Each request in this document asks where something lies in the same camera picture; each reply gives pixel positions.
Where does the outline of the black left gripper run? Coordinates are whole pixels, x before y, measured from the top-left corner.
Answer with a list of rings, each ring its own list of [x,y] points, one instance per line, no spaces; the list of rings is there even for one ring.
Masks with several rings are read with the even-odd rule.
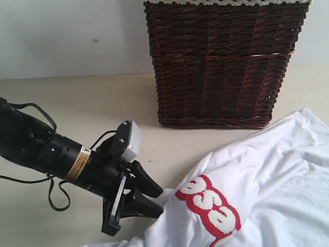
[[[151,201],[158,198],[163,189],[145,172],[138,161],[127,163],[119,157],[113,157],[111,147],[116,132],[106,140],[103,133],[90,147],[95,151],[93,169],[96,171],[93,187],[95,193],[103,198],[103,215],[101,232],[110,236],[116,235],[120,229],[120,219],[127,217],[158,218],[163,207]],[[134,189],[129,185],[135,178]]]

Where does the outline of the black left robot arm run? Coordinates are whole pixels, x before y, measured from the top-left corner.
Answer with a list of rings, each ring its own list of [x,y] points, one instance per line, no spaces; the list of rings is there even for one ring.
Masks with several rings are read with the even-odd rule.
[[[101,230],[114,236],[126,217],[156,219],[163,208],[154,202],[163,189],[136,160],[141,133],[133,120],[102,134],[86,147],[57,133],[53,119],[23,112],[26,104],[1,99],[1,157],[85,189],[103,200]]]

